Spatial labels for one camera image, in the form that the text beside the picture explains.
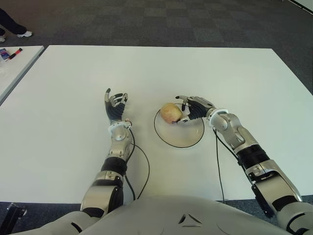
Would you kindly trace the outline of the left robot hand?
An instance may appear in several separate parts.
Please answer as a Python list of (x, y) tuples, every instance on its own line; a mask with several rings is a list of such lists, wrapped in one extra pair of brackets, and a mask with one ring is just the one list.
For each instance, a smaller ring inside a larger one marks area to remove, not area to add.
[(122, 116), (128, 100), (127, 93), (118, 93), (110, 95), (111, 89), (108, 88), (105, 92), (105, 110), (110, 121), (110, 124), (122, 121)]

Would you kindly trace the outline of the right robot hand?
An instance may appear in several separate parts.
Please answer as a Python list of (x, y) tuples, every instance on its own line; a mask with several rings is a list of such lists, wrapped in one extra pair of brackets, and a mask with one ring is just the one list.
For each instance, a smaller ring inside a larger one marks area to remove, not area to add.
[(183, 116), (177, 123), (207, 117), (208, 111), (214, 107), (213, 103), (199, 96), (178, 95), (175, 98), (183, 101), (181, 106), (182, 111), (185, 110), (186, 106), (188, 106), (189, 110), (189, 114)]

